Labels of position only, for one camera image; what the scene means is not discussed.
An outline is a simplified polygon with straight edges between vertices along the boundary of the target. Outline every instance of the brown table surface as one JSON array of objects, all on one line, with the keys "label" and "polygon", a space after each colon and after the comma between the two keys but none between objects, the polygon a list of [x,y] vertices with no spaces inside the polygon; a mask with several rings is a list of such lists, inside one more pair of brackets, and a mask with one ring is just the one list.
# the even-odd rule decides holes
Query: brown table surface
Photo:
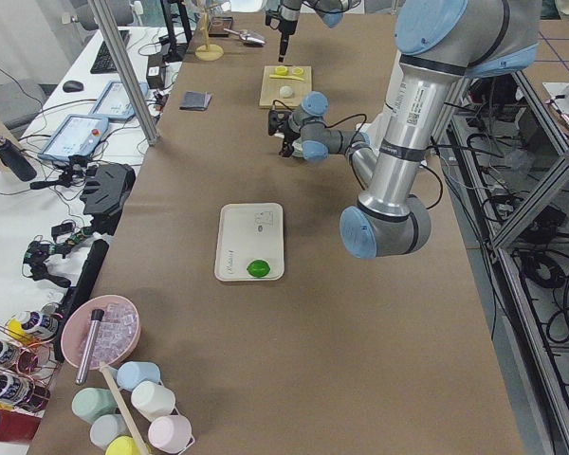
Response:
[{"label": "brown table surface", "polygon": [[[214,40],[220,61],[185,62],[94,291],[138,306],[130,359],[160,366],[192,422],[190,453],[523,453],[448,195],[419,252],[349,256],[339,217],[358,185],[341,157],[278,157],[257,106],[279,35],[259,14],[237,15],[235,27],[267,46]],[[333,30],[302,15],[286,62],[313,66],[329,123],[379,112],[393,29],[389,15],[346,15]],[[212,92],[209,110],[179,111],[185,90]],[[422,173],[415,192],[430,204],[438,186]],[[284,207],[285,273],[222,283],[219,211],[249,202]],[[100,452],[71,413],[74,375],[64,366],[30,455]],[[102,386],[100,375],[87,384]]]}]

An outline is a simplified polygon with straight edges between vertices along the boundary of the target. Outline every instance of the white cup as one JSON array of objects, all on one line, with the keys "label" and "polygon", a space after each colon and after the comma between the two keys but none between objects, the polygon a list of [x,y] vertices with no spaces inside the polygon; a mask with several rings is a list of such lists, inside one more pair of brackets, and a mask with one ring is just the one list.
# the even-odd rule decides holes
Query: white cup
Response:
[{"label": "white cup", "polygon": [[106,414],[97,419],[91,427],[91,443],[105,450],[119,436],[130,434],[120,414]]},{"label": "white cup", "polygon": [[143,381],[133,389],[131,403],[150,422],[174,410],[174,393],[152,381]]},{"label": "white cup", "polygon": [[193,444],[192,425],[183,415],[158,417],[150,425],[148,440],[167,453],[180,453]]}]

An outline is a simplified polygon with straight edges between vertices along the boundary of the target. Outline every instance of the red cup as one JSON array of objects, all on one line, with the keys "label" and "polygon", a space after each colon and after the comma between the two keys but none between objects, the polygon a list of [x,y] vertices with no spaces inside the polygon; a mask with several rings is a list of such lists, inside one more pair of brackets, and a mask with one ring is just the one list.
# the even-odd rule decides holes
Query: red cup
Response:
[{"label": "red cup", "polygon": [[0,409],[0,442],[27,444],[36,434],[39,425],[38,417]]}]

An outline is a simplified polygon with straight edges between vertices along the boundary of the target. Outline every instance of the white ball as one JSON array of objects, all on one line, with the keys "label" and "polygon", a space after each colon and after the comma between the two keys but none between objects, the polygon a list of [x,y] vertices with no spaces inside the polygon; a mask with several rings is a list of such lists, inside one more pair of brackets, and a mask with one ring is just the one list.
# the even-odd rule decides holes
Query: white ball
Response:
[{"label": "white ball", "polygon": [[291,98],[295,92],[293,92],[293,87],[289,85],[283,85],[280,90],[281,97]]}]

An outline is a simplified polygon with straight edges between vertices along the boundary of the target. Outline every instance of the computer mouse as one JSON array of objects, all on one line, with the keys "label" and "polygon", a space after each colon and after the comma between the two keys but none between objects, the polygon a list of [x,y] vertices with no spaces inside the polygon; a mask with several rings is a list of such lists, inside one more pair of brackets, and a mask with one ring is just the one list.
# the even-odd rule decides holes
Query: computer mouse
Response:
[{"label": "computer mouse", "polygon": [[65,81],[64,82],[64,92],[82,92],[84,90],[84,84],[78,81]]}]

